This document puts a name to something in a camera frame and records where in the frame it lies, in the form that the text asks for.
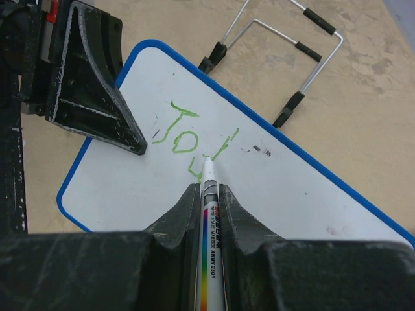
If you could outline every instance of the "beige floor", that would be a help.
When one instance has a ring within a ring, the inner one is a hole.
[[[194,64],[221,39],[244,0],[96,0],[123,20],[123,55],[147,38]],[[332,22],[344,47],[282,131],[405,228],[415,231],[415,56],[382,0],[302,0]],[[252,0],[239,26],[260,17],[327,55],[336,44],[287,0]],[[260,27],[212,77],[273,121],[314,63]],[[56,206],[84,138],[23,117],[29,232],[79,231]]]

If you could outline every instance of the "black rubber tip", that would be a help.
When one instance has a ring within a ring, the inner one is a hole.
[[[309,8],[306,8],[303,12],[304,16],[310,19],[313,23],[316,23],[321,29],[332,35],[335,33],[336,28],[331,26],[326,20],[321,18],[318,14],[314,13]]]
[[[213,65],[212,61],[205,56],[203,57],[203,60],[200,62],[198,68],[208,75],[212,71],[212,69],[215,68],[215,66]]]
[[[300,91],[296,92],[293,96],[291,96],[290,100],[286,103],[284,108],[278,115],[278,118],[273,123],[275,128],[280,128],[284,125],[284,123],[288,120],[288,118],[293,114],[294,109],[298,106],[298,104],[303,100],[305,95]]]
[[[312,49],[310,49],[305,44],[302,44],[301,42],[297,42],[296,48],[302,51],[303,53],[307,54],[308,56],[310,56],[316,62],[319,62],[320,60],[322,60],[322,56],[320,54],[313,51]]]

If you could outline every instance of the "small whiteboard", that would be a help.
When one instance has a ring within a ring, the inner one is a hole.
[[[132,51],[117,80],[148,147],[135,155],[86,139],[58,193],[85,231],[137,231],[166,213],[204,156],[220,183],[288,239],[415,239],[271,124],[166,44]]]

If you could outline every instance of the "white marker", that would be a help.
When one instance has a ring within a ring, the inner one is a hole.
[[[203,164],[196,309],[225,310],[218,183],[213,161]]]

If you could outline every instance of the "stain on whiteboard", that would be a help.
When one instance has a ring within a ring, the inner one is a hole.
[[[258,152],[261,151],[260,147],[258,147],[256,145],[253,146],[252,148],[255,149],[255,150],[257,150]],[[262,153],[265,154],[267,157],[270,157],[271,156],[271,151],[268,150],[268,149],[265,149],[264,151],[262,151]]]
[[[158,132],[160,132],[160,129],[158,129],[158,131],[156,133],[154,133],[153,138],[155,138],[155,136],[158,134]]]
[[[330,225],[327,225],[326,231],[330,234],[330,235],[338,235],[338,231],[331,227]]]
[[[342,235],[344,236],[352,236],[353,235],[353,225],[347,224],[342,228]]]

